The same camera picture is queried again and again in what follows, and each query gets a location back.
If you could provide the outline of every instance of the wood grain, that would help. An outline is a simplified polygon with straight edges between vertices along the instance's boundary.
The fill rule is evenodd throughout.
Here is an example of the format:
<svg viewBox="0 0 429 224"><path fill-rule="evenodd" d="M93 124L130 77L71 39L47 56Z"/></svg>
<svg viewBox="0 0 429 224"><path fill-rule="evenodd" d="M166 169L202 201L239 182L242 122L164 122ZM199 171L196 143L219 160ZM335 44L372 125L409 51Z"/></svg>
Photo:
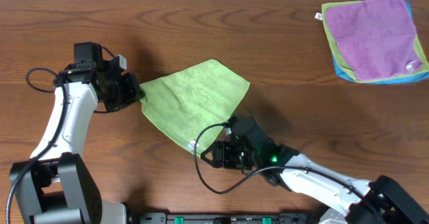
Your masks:
<svg viewBox="0 0 429 224"><path fill-rule="evenodd" d="M0 0L0 219L12 163L28 158L44 133L54 96L31 90L25 74L58 71L73 43L93 41L128 59L140 82L216 58L251 82L238 113L252 114L277 142L357 178L396 179L429 210L428 81L373 86L334 74L320 5L350 0ZM408 0L429 49L429 0ZM46 75L34 81L50 87ZM313 210L315 200L255 177L217 196L195 173L192 155L141 113L140 104L94 115L84 161L104 199L138 211L173 213ZM215 188L239 172L202 164ZM13 222L21 217L13 203Z"/></svg>

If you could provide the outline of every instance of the green cloth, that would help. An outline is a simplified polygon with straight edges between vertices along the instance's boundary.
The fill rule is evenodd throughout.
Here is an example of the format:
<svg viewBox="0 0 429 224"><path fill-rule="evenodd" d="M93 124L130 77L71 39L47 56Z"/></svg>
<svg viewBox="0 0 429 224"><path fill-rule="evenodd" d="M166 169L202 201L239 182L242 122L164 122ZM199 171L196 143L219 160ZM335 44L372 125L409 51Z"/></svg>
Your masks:
<svg viewBox="0 0 429 224"><path fill-rule="evenodd" d="M324 3L324 4L322 4L322 15L326 15L326 12L330 8L343 6L343 5L350 5L350 4L354 4L354 3L360 3L360 2L361 1L348 1L348 2L340 2L340 3ZM421 69L419 69L418 71L413 72L411 74L401 74L401 75L396 75L396 76L386 78L386 79L357 80L355 77L355 72L347 64L347 62L344 60L343 55L341 54L340 49L339 49L338 45L336 44L336 40L334 39L334 36L332 36L332 34L328 28L328 24L326 23L326 20L323 20L323 28L324 28L324 31L325 31L326 36L328 38L329 47L330 47L330 50L332 51L332 55L334 56L336 63L338 64L338 66L340 66L341 70L343 70L347 74L347 76L352 78L355 82L359 82L359 83L378 82L381 80L391 80L391 79L403 78L406 76L414 76L416 74L420 74L420 73L429 71L429 63L428 63L428 61L424 55L422 45L420 44L420 41L419 41L418 37L416 36L416 39L414 40L414 43L413 43L413 48L414 48L414 51L416 52L418 58L420 59L420 61L423 62L423 66L421 67Z"/></svg>
<svg viewBox="0 0 429 224"><path fill-rule="evenodd" d="M227 121L249 89L250 82L217 60L207 60L183 71L140 84L143 114L171 140L193 153L192 140L207 126ZM200 155L222 127L204 133Z"/></svg>

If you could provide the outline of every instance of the wooden table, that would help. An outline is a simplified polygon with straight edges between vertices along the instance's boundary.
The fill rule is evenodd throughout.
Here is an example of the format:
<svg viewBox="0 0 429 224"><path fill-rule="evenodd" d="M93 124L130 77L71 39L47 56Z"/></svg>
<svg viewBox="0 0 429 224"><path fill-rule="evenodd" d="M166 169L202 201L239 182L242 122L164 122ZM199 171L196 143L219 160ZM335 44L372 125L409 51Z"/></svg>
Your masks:
<svg viewBox="0 0 429 224"><path fill-rule="evenodd" d="M0 219L9 169L38 145L54 96L30 89L26 72L59 71L73 43L93 41L128 60L140 82L216 58L251 82L237 110L255 116L279 144L356 178L396 179L429 210L429 81L360 85L334 73L320 5L350 0L0 0ZM429 50L429 0L408 0ZM35 75L50 87L52 78ZM277 213L317 201L252 178L218 196L196 175L192 155L170 141L136 103L90 122L84 161L106 200L138 211ZM201 164L224 189L239 171ZM21 216L13 203L13 223Z"/></svg>

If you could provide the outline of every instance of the blue cloth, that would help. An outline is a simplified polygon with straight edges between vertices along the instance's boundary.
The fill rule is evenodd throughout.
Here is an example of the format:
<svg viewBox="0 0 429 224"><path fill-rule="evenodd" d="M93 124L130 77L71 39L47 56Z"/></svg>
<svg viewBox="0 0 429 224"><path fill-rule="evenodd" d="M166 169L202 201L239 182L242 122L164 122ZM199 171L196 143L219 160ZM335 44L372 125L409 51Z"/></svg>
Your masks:
<svg viewBox="0 0 429 224"><path fill-rule="evenodd" d="M412 18L413 15L411 13L411 5L410 2L406 1L406 5L408 8L408 13L410 14L410 17ZM351 82L355 82L352 78L347 76L347 74L341 70L340 66L336 63L334 56L332 56L332 59L334 60L334 68L335 68L335 74L345 80L349 80ZM381 84L381 85L387 85L387 84L402 84L402 83L410 83L410 82L417 82L419 80L423 80L425 78L429 77L429 72L423 72L414 76L406 76L402 78L397 79L391 79L391 80L380 80L377 82L371 82L370 84Z"/></svg>

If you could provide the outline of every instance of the purple cloth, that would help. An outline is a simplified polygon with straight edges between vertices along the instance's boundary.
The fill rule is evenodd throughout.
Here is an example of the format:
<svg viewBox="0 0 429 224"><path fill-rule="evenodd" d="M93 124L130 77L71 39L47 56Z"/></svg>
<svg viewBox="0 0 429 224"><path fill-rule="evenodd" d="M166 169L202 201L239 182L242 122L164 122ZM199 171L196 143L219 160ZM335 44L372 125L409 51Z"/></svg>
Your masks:
<svg viewBox="0 0 429 224"><path fill-rule="evenodd" d="M333 7L325 20L358 80L411 74L423 66L413 48L417 31L404 0Z"/></svg>

